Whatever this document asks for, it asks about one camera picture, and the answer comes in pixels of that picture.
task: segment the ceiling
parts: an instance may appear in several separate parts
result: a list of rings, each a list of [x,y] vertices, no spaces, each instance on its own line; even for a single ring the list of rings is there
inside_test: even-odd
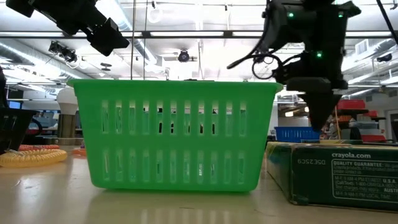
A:
[[[6,7],[4,1],[0,0],[0,21],[12,21],[0,23],[0,32],[43,32],[60,31],[57,26],[45,16],[35,12],[31,18],[26,18]],[[169,0],[156,1],[157,9],[152,9],[151,1],[137,1],[136,8],[136,30],[154,31],[154,30],[258,30],[263,28],[264,20],[261,18],[261,12],[264,10],[265,0]],[[348,23],[348,30],[360,31],[380,31],[387,30],[381,13],[373,0],[354,1],[362,10],[362,13],[351,18]],[[387,8],[387,13],[394,27],[398,27],[398,10],[388,10],[392,6],[392,1],[382,1]],[[107,17],[112,17],[115,21],[120,20],[124,13],[126,20],[120,24],[121,30],[126,29],[126,24],[132,24],[133,1],[120,0],[114,4],[114,0],[100,0],[97,2],[97,8]],[[227,70],[226,66],[243,55],[246,55],[256,44],[257,39],[144,39],[144,44],[150,51],[160,56],[161,64],[158,67],[149,67],[144,62],[142,56],[131,45],[126,49],[116,49],[109,57],[99,54],[84,39],[15,39],[26,47],[42,54],[42,59],[47,63],[51,61],[54,66],[61,70],[68,70],[77,76],[84,74],[90,78],[143,78],[165,80],[166,76],[172,80],[183,80],[187,78],[219,80],[219,81],[237,81],[250,80],[257,82],[251,73],[250,60],[237,66],[235,69]],[[346,39],[345,49],[347,57],[343,62],[343,72],[345,79],[368,75],[353,85],[378,85],[384,80],[395,76],[398,67],[398,54],[395,45],[388,49],[380,48],[382,39],[369,39],[364,44],[368,50],[359,54],[355,51],[356,44],[364,42],[365,39]],[[82,58],[79,66],[72,65],[68,68],[63,59],[57,55],[52,55],[48,49],[51,41],[59,41],[60,44],[69,49],[76,50],[76,53]],[[181,50],[188,50],[193,60],[187,63],[180,63],[177,55]],[[276,55],[282,60],[302,51],[302,44],[289,44],[278,51]],[[392,60],[389,62],[373,62],[373,58],[379,57],[386,52],[392,53]],[[102,71],[101,63],[111,64],[110,71]],[[255,71],[259,75],[268,76],[271,70],[276,68],[276,62],[266,65],[256,65]],[[389,66],[390,70],[382,71],[380,69]],[[49,80],[50,82],[65,82],[62,80]],[[342,91],[342,94],[351,95],[370,87],[350,88]],[[289,97],[280,96],[280,100]]]

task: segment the table surface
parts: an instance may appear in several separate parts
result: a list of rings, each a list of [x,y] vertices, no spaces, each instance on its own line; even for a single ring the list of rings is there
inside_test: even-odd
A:
[[[262,170],[248,194],[105,190],[90,182],[87,161],[64,148],[65,162],[29,169],[0,168],[1,223],[39,224],[375,224],[398,214],[288,203]]]

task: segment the cardboard box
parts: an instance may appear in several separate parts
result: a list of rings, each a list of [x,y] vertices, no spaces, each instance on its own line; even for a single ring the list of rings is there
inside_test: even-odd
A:
[[[270,142],[266,153],[293,204],[398,211],[398,147]]]

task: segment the blue bin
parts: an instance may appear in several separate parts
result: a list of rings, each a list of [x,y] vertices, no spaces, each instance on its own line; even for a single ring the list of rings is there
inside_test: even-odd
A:
[[[280,142],[301,142],[301,140],[318,140],[320,132],[312,127],[275,127],[276,139]]]

